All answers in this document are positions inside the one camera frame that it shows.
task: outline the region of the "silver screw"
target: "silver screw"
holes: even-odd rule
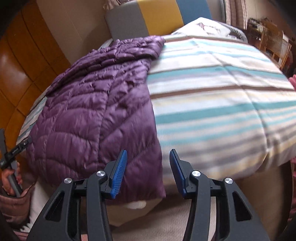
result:
[[[192,175],[195,177],[199,177],[200,176],[200,172],[199,171],[193,171]]]
[[[98,176],[98,177],[102,177],[102,176],[104,176],[106,173],[104,172],[104,171],[98,171],[97,173],[96,173],[96,175]]]
[[[72,182],[72,178],[70,178],[70,177],[67,177],[65,180],[64,180],[64,183],[66,183],[66,184],[69,184],[69,183],[71,183]]]
[[[228,184],[232,184],[233,180],[230,177],[225,178],[225,182]]]

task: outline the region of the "hand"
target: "hand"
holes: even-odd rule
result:
[[[4,171],[2,171],[1,173],[1,178],[2,178],[2,186],[3,186],[3,189],[7,192],[8,195],[10,196],[15,196],[15,192],[14,190],[12,189],[10,183],[9,183],[9,180],[8,180],[8,177],[12,174],[14,174],[14,169],[5,169]],[[20,164],[17,163],[17,182],[18,184],[22,184],[22,176],[20,174]]]

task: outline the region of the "rattan chair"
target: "rattan chair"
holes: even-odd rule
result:
[[[272,59],[275,59],[275,57],[281,59],[282,63],[279,64],[280,70],[283,70],[283,67],[285,66],[290,49],[291,44],[284,40],[280,35],[275,34],[267,27],[264,28],[259,50],[264,53],[268,50],[269,52],[272,52]]]

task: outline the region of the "orange wooden panel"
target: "orange wooden panel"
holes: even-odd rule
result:
[[[2,37],[0,40],[0,90],[14,106],[17,106],[31,83],[32,81],[14,57],[6,37]]]
[[[48,86],[51,85],[53,80],[56,78],[57,74],[53,71],[53,69],[47,68],[44,70],[39,77],[35,80],[35,84],[39,90],[42,92],[46,90]]]
[[[5,139],[7,147],[13,148],[15,146],[17,142],[17,137],[20,133],[20,129],[22,128],[24,121],[25,116],[18,110],[15,110],[5,129]]]
[[[35,100],[42,94],[36,85],[32,84],[20,100],[17,108],[24,115],[29,114]]]
[[[66,57],[62,57],[55,61],[53,64],[51,64],[51,67],[55,71],[57,75],[65,72],[66,69],[70,68],[71,65],[69,61],[66,59]]]
[[[34,43],[19,12],[6,30],[8,43],[31,80],[35,80],[47,67],[48,63]]]
[[[60,56],[64,56],[49,31],[36,2],[25,5],[22,15],[32,38],[49,64],[52,64]]]
[[[0,128],[6,128],[14,110],[13,104],[0,91]]]

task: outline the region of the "brown stripe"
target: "brown stripe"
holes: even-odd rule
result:
[[[186,37],[176,37],[174,39],[167,39],[166,43],[168,42],[176,42],[176,41],[182,41],[187,39],[208,39],[208,40],[216,40],[216,41],[225,41],[225,42],[234,42],[234,43],[240,43],[250,46],[248,43],[242,42],[237,39],[226,39],[226,38],[219,38],[219,37],[209,37],[209,36],[186,36]]]
[[[181,90],[169,93],[160,93],[160,94],[152,94],[150,95],[150,99],[158,99],[163,97],[177,96],[177,95],[186,95],[193,94],[198,92],[207,92],[207,91],[217,91],[217,90],[258,90],[258,91],[291,91],[295,92],[293,89],[285,89],[285,88],[277,88],[273,86],[266,87],[256,87],[256,86],[248,86],[248,85],[230,85],[230,86],[222,86],[222,87],[211,87],[211,88],[201,88],[201,89],[191,89],[191,90]]]

